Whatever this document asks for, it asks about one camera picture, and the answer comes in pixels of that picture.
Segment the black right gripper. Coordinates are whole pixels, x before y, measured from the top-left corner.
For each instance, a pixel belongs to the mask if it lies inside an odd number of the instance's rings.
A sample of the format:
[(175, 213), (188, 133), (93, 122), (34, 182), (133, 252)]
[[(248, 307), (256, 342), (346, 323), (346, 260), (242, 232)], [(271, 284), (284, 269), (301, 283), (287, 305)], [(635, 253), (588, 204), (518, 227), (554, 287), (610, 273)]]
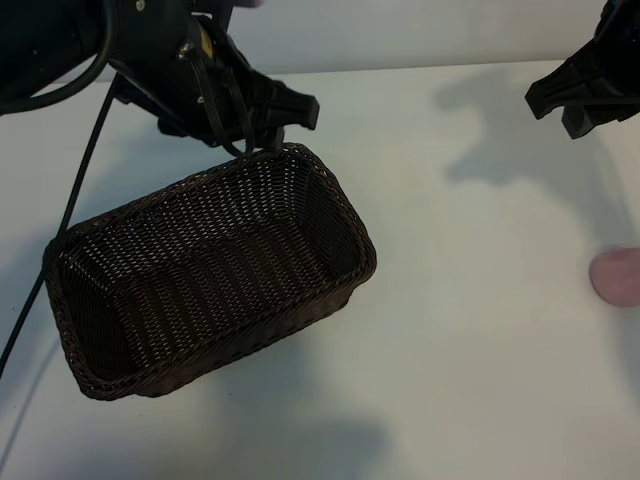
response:
[(525, 100), (537, 120), (563, 107), (571, 139), (630, 118), (639, 103), (639, 2), (606, 1), (593, 40), (532, 83)]

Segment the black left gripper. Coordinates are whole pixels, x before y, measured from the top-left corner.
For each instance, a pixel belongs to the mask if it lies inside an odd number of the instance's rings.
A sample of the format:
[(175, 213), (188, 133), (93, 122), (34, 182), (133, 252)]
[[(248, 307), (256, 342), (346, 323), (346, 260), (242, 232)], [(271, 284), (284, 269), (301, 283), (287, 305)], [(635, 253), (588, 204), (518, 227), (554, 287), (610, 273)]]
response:
[[(315, 130), (320, 104), (256, 72), (228, 34), (229, 9), (119, 9), (110, 64), (125, 79), (118, 98), (155, 116), (165, 135), (211, 147), (281, 150), (284, 128)], [(251, 102), (269, 100), (261, 124)]]

